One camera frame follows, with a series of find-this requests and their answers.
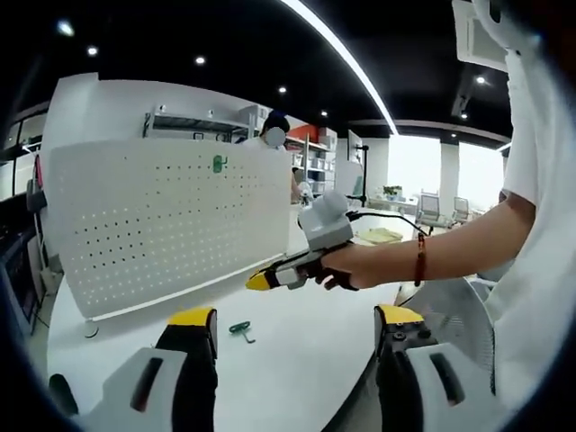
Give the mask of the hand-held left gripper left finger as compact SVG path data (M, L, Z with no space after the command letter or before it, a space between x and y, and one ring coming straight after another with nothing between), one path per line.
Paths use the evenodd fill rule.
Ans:
M132 355L103 385L101 431L213 431L217 311L172 315L153 347Z

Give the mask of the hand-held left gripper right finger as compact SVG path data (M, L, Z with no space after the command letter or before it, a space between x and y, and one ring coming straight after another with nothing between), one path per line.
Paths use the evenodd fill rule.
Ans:
M373 313L381 430L462 431L470 415L471 359L438 342L411 309L379 304Z

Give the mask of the person's right hand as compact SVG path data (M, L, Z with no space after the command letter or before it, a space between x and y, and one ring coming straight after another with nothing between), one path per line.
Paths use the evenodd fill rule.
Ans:
M296 274L304 279L313 279L326 291L341 288L357 292L352 284L353 264L352 253L356 245L350 241L336 247L322 249L314 259L296 266Z

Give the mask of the person's left hand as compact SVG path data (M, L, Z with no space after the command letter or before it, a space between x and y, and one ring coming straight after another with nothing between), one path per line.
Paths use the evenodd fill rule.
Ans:
M78 414L78 406L67 379L61 373L49 378L49 393L58 409L68 417Z

